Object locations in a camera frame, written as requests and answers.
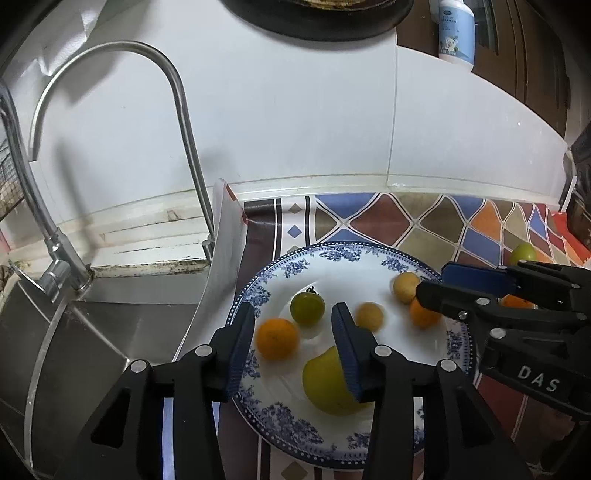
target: sink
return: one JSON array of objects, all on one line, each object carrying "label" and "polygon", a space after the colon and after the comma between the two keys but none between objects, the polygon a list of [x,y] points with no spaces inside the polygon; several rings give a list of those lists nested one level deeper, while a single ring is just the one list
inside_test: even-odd
[{"label": "sink", "polygon": [[98,278],[56,306],[17,282],[0,312],[0,427],[25,464],[52,477],[130,362],[173,360],[207,271]]}]

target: white bottle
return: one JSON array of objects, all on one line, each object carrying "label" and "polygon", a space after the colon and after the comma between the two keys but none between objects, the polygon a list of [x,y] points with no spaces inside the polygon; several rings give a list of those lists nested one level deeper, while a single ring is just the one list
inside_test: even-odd
[{"label": "white bottle", "polygon": [[439,58],[474,68],[474,13],[463,0],[441,0],[439,3]]}]

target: cabinet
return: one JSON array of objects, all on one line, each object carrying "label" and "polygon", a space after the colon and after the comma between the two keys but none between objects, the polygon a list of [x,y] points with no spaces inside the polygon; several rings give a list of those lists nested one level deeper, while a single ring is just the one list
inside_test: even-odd
[{"label": "cabinet", "polygon": [[[566,129],[569,82],[562,43],[525,0],[465,0],[474,12],[476,51],[472,72],[506,91],[560,135]],[[415,0],[397,27],[398,44],[437,56],[439,25],[428,0]]]}]

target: white tile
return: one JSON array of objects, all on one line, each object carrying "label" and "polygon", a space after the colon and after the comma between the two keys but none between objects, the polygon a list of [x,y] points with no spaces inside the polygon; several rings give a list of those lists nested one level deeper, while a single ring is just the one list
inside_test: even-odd
[{"label": "white tile", "polygon": [[[176,65],[208,184],[387,172],[392,33],[343,44],[289,40],[218,0],[152,0],[92,34],[93,43],[120,38],[152,44]],[[25,140],[30,96],[39,95],[33,83],[14,89]],[[103,54],[79,65],[46,119],[37,168],[58,221],[193,186],[170,88],[140,56]]]},{"label": "white tile", "polygon": [[488,183],[558,199],[566,143],[496,86],[398,48],[390,175]]}]

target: faucet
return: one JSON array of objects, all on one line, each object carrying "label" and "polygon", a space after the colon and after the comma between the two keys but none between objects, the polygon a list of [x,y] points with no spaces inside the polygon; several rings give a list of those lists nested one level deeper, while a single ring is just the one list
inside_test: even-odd
[{"label": "faucet", "polygon": [[6,84],[0,80],[0,117],[6,130],[8,145],[12,154],[15,170],[18,180],[21,183],[25,201],[29,206],[33,218],[35,219],[41,233],[43,234],[47,250],[52,262],[48,269],[43,273],[38,281],[31,279],[25,272],[19,269],[12,261],[12,269],[25,281],[31,283],[37,289],[45,293],[51,301],[58,298],[59,292],[66,281],[69,281],[74,290],[83,292],[92,280],[89,269],[74,250],[68,237],[56,226],[51,218],[47,206],[41,197],[37,183],[33,176],[29,161],[37,160],[39,146],[41,142],[41,123],[47,109],[50,95],[60,80],[72,67],[80,63],[83,59],[100,52],[106,51],[129,51],[142,55],[152,60],[166,75],[173,91],[174,103],[177,110],[178,124],[181,130],[185,154],[189,163],[193,184],[199,198],[199,203],[203,211],[203,216],[209,231],[207,240],[203,241],[202,246],[205,256],[209,262],[213,258],[213,249],[215,246],[213,212],[207,196],[207,188],[203,178],[203,172],[197,156],[197,147],[191,129],[189,120],[189,107],[185,97],[183,82],[172,62],[163,55],[162,52],[150,45],[137,41],[113,41],[96,45],[85,50],[72,59],[67,61],[59,68],[51,78],[39,101],[31,122],[31,135],[29,153],[31,158],[27,158],[27,153],[22,141],[22,132],[18,122],[17,111],[14,101]]}]

